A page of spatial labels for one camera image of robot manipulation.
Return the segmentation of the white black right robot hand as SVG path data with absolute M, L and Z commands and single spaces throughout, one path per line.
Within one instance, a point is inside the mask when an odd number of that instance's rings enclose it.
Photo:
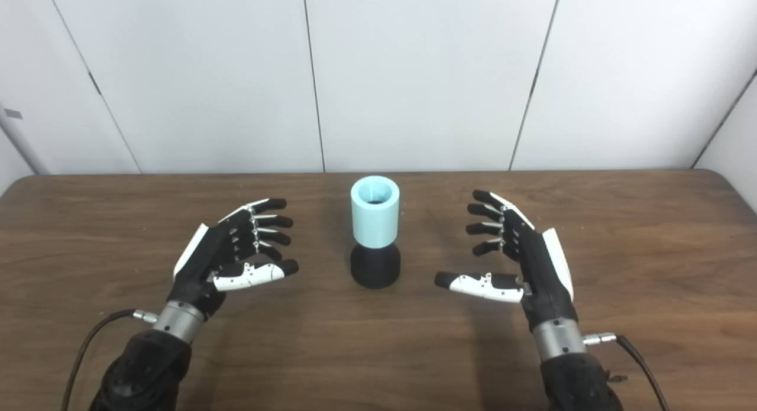
M 476 257 L 500 253 L 519 264 L 519 274 L 449 273 L 439 271 L 434 283 L 452 292 L 503 303 L 521 305 L 528 329 L 556 319 L 578 322 L 573 305 L 574 289 L 570 268 L 557 231 L 539 232 L 530 220 L 502 196 L 485 190 L 473 190 L 475 203 L 467 211 L 487 220 L 466 226 L 467 234 L 490 234 L 491 238 L 475 245 Z

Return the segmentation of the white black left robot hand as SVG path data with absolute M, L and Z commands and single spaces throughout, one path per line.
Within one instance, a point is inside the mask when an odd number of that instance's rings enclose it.
M 208 321 L 225 301 L 227 292 L 277 281 L 299 270 L 296 260 L 285 260 L 276 245 L 290 245 L 281 232 L 291 228 L 283 198 L 267 198 L 241 205 L 216 225 L 201 224 L 173 270 L 167 302 L 196 309 Z

